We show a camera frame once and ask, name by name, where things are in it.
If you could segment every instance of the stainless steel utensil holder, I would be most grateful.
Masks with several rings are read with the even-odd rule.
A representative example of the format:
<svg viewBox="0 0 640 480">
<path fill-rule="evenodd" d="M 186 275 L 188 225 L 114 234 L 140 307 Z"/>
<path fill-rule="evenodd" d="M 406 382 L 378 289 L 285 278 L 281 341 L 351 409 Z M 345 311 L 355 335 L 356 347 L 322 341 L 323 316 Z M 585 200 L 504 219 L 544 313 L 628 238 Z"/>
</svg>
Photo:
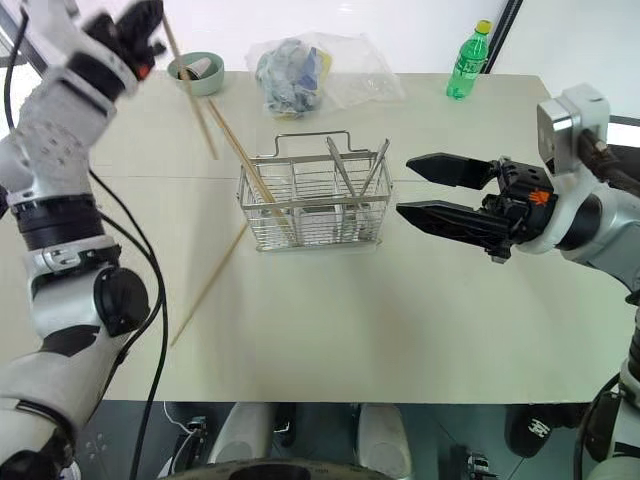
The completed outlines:
<svg viewBox="0 0 640 480">
<path fill-rule="evenodd" d="M 335 161 L 323 149 L 321 140 L 327 136 L 346 136 L 347 152 L 340 157 L 356 196 L 349 192 Z M 318 137 L 318 151 L 323 153 L 281 157 L 282 139 L 300 137 Z M 240 175 L 238 199 L 258 250 L 376 242 L 392 189 L 386 158 L 382 158 L 363 191 L 376 154 L 352 148 L 351 135 L 346 130 L 276 136 L 274 154 L 251 159 L 275 203 L 263 201 L 244 168 Z M 278 210 L 284 217 L 277 215 Z"/>
</svg>

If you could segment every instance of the green plastic bottle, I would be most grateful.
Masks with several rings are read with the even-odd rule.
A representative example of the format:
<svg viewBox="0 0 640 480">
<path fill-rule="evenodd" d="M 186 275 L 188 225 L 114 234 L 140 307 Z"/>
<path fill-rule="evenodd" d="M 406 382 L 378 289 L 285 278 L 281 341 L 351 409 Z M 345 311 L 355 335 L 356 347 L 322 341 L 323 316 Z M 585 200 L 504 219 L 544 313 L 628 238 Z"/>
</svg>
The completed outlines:
<svg viewBox="0 0 640 480">
<path fill-rule="evenodd" d="M 462 44 L 458 60 L 447 85 L 447 96 L 460 100 L 471 93 L 473 84 L 489 55 L 487 35 L 491 31 L 491 22 L 480 20 L 471 38 Z"/>
</svg>

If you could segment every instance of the white wall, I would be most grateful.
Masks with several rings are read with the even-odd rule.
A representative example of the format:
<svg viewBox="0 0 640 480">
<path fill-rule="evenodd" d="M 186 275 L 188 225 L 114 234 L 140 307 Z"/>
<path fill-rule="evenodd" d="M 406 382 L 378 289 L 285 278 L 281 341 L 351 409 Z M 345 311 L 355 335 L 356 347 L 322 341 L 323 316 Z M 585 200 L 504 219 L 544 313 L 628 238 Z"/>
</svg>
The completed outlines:
<svg viewBox="0 0 640 480">
<path fill-rule="evenodd" d="M 539 75 L 552 95 L 591 83 L 640 117 L 640 0 L 525 0 L 494 73 Z"/>
<path fill-rule="evenodd" d="M 20 0 L 1 0 L 17 11 Z M 119 14 L 130 0 L 77 0 L 83 18 Z M 366 33 L 397 72 L 446 72 L 477 20 L 497 21 L 505 0 L 166 0 L 182 51 L 220 54 L 244 70 L 251 44 L 307 31 Z M 169 55 L 160 61 L 166 66 Z"/>
</svg>

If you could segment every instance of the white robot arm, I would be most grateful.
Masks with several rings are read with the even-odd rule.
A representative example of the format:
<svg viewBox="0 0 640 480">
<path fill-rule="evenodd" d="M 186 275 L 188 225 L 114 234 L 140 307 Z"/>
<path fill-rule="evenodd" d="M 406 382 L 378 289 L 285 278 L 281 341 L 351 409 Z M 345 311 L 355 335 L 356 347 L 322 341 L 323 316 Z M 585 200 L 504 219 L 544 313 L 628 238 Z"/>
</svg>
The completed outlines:
<svg viewBox="0 0 640 480">
<path fill-rule="evenodd" d="M 547 170 L 507 157 L 483 162 L 425 155 L 407 166 L 429 181 L 477 190 L 495 178 L 499 195 L 487 195 L 477 210 L 442 201 L 396 209 L 422 231 L 482 247 L 500 263 L 513 245 L 535 254 L 557 248 L 566 259 L 622 282 L 630 292 L 626 301 L 638 307 L 640 178 L 608 148 L 608 121 L 600 93 L 588 85 L 566 90 L 538 105 L 538 150 Z M 603 461 L 593 480 L 640 478 L 640 314 L 620 381 L 613 383 L 620 393 L 598 395 L 580 429 L 577 479 L 584 435 L 592 456 Z"/>
<path fill-rule="evenodd" d="M 134 4 L 85 31 L 68 1 L 25 2 L 29 21 L 68 56 L 47 69 L 0 142 L 0 185 L 28 253 L 28 301 L 38 352 L 0 369 L 0 478 L 57 478 L 102 399 L 127 339 L 149 315 L 147 291 L 120 266 L 89 184 L 89 149 L 121 94 L 133 94 L 161 50 L 149 36 L 162 2 Z"/>
</svg>

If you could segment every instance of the table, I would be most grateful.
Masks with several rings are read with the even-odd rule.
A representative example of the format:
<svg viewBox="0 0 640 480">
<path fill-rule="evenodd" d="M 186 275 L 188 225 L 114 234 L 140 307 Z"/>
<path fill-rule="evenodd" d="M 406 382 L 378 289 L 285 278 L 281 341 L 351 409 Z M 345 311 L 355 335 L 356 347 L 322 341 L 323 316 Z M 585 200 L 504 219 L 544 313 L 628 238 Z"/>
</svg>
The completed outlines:
<svg viewBox="0 0 640 480">
<path fill-rule="evenodd" d="M 514 250 L 497 265 L 478 248 L 421 233 L 393 208 L 436 198 L 477 206 L 484 195 L 427 184 L 404 167 L 413 156 L 448 151 L 540 162 L 535 106 L 548 96 L 540 80 L 481 76 L 462 102 L 443 94 L 447 75 L 401 80 L 405 102 L 275 121 L 262 111 L 249 74 L 229 72 L 216 102 L 249 152 L 269 153 L 278 132 L 348 129 L 356 145 L 370 148 L 388 137 L 392 203 L 375 252 L 258 253 L 247 232 L 170 349 L 157 399 L 586 401 L 619 368 L 634 311 L 617 282 L 557 252 Z M 118 108 L 93 164 L 154 244 L 173 334 L 243 223 L 235 199 L 239 164 L 213 123 L 222 158 L 209 158 L 184 93 L 164 72 Z M 102 192 L 97 198 L 124 221 Z M 116 237 L 125 265 L 154 285 L 142 257 Z M 0 241 L 9 273 L 0 284 L 5 362 L 39 341 L 26 320 L 18 258 L 24 246 L 10 218 L 0 224 Z M 159 346 L 156 322 L 107 398 L 146 398 Z"/>
</svg>

